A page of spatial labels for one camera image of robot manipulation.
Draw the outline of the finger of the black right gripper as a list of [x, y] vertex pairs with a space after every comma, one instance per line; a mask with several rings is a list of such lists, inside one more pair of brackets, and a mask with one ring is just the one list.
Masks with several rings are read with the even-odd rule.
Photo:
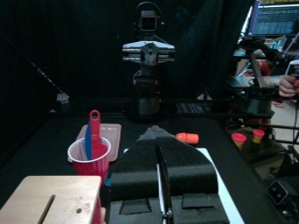
[[151, 43], [151, 47], [149, 47], [149, 65], [155, 66], [156, 65], [156, 61], [157, 61], [157, 54], [159, 54], [159, 47]]
[[143, 64], [145, 66], [149, 65], [149, 49], [148, 49], [148, 45], [144, 45], [141, 48], [141, 61], [143, 61]]

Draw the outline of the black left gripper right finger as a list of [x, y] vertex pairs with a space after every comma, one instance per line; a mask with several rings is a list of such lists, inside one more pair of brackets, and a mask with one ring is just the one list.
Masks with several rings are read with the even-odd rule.
[[153, 133], [167, 224], [230, 224], [211, 161], [164, 129]]

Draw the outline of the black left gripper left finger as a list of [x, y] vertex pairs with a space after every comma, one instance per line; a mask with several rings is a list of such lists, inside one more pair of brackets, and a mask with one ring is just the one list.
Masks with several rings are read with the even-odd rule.
[[155, 140], [161, 129], [147, 129], [127, 148], [111, 175], [108, 224], [163, 224]]

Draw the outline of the person's bare hand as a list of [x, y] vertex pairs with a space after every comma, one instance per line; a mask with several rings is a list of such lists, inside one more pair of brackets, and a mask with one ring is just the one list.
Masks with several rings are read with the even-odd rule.
[[299, 95], [299, 79], [291, 75], [286, 75], [279, 81], [279, 95], [291, 98]]

